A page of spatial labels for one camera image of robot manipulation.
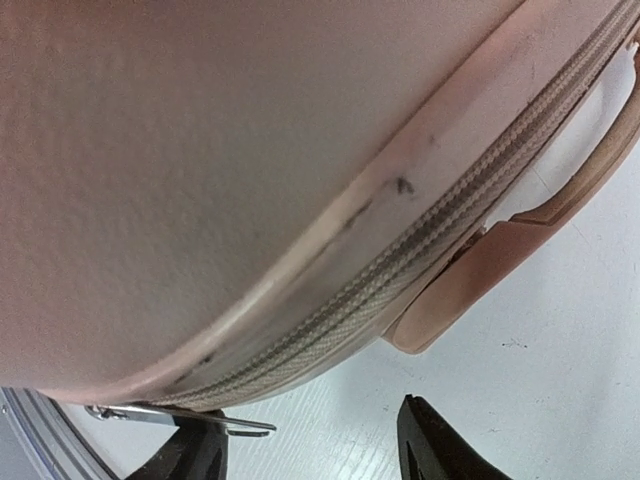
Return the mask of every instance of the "metal zipper pull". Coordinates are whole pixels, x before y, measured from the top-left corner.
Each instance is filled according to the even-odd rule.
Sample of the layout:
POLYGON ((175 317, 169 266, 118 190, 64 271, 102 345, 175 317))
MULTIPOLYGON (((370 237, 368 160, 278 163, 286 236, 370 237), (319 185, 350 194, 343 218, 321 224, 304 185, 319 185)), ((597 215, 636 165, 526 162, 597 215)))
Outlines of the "metal zipper pull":
POLYGON ((140 405, 102 406, 90 405, 85 410, 98 420, 128 420, 132 422, 155 423, 159 425, 177 425, 179 419, 196 420, 200 422, 222 425, 229 436, 234 437, 266 437, 277 430, 270 423, 241 420, 238 418, 218 417, 212 413, 198 413, 191 410, 167 407, 148 407, 140 405), (241 427, 229 429, 228 426, 241 427))

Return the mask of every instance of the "suitcase handle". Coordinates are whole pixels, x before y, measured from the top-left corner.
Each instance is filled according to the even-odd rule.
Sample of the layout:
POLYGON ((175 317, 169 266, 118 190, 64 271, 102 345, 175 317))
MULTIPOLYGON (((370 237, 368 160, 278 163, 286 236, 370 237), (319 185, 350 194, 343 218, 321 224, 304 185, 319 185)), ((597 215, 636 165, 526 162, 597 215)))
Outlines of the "suitcase handle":
POLYGON ((476 301, 540 248, 598 192, 640 137, 640 56, 636 83, 620 115, 587 161, 551 199, 496 223, 434 279, 385 334, 420 353, 476 301))

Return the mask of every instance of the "zipper teeth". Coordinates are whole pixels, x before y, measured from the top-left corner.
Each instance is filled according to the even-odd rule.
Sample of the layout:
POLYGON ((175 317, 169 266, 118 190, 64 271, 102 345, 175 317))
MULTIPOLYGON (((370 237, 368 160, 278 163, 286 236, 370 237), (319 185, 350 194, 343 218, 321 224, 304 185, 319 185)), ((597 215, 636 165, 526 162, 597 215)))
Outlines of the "zipper teeth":
POLYGON ((490 209, 531 163, 618 49, 639 10, 635 0, 622 1, 464 176, 320 310, 274 346, 209 386, 153 403, 202 408, 247 401, 313 364, 366 325, 433 265, 451 240, 490 209))

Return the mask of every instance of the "scratched white surface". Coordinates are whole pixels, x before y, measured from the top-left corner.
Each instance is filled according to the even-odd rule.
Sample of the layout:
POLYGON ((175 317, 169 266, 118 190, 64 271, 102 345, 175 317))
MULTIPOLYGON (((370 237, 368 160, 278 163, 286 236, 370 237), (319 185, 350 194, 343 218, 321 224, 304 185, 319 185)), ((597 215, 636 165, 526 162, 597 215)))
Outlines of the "scratched white surface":
MULTIPOLYGON (((496 216, 544 200, 584 160, 629 89, 623 67, 607 72, 578 123, 496 216)), ((229 479, 398 479, 395 421, 407 393, 425 397, 514 479, 638 478, 639 185, 636 148, 570 225, 426 353, 379 341, 294 391, 227 409, 279 427, 268 439, 231 439, 229 479)), ((91 435, 98 423, 88 425, 91 435)), ((109 443, 108 461, 123 472, 142 461, 117 432, 95 441, 109 443)))

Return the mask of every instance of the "luggage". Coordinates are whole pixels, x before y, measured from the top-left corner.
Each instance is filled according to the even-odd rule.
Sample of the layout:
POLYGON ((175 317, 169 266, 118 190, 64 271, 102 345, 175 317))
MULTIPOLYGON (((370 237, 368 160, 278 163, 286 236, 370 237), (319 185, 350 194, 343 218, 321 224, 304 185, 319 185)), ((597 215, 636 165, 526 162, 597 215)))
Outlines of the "luggage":
POLYGON ((5 2, 0 383, 211 410, 426 348, 635 143, 485 220, 637 0, 5 2))

